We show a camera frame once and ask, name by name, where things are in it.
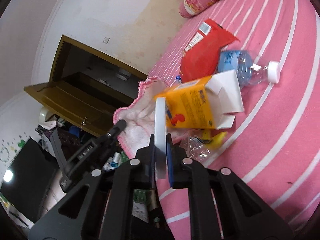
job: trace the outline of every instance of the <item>bed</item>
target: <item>bed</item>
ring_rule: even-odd
[[[231,168],[296,232],[320,201],[320,20],[318,0],[312,2],[220,0],[185,23],[148,75],[172,85],[181,51],[207,18],[240,39],[228,49],[280,62],[279,84],[242,89],[245,111],[204,165]],[[173,190],[167,180],[158,180],[157,188],[174,237],[190,239],[187,190]]]

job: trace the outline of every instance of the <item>blue gripper pad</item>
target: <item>blue gripper pad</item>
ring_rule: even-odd
[[[173,185],[173,163],[172,163],[172,155],[171,155],[171,146],[167,143],[167,164],[168,164],[168,178],[170,187]]]

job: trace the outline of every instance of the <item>orange juice box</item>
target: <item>orange juice box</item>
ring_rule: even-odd
[[[155,96],[166,98],[167,126],[190,129],[230,128],[243,112],[235,70],[169,87]]]

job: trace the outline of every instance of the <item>black screen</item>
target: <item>black screen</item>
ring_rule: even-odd
[[[39,145],[30,138],[9,169],[13,178],[3,182],[1,193],[15,208],[35,223],[57,169],[46,160]]]

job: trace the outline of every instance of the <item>white box flap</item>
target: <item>white box flap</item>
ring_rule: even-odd
[[[219,92],[222,112],[224,114],[243,112],[244,107],[236,71],[229,70],[215,74],[206,85],[213,92],[217,91],[220,86],[222,87]]]
[[[221,103],[220,103],[220,98],[219,94],[215,94],[212,92],[210,89],[206,89],[207,92],[207,97],[210,103],[210,109],[212,112],[212,117],[213,117],[213,122],[215,127],[220,125],[220,120],[223,116],[222,108],[221,108]]]
[[[217,124],[216,129],[226,129],[226,128],[231,128],[233,121],[235,120],[235,115],[233,114],[224,114],[222,115],[220,119],[220,123]]]

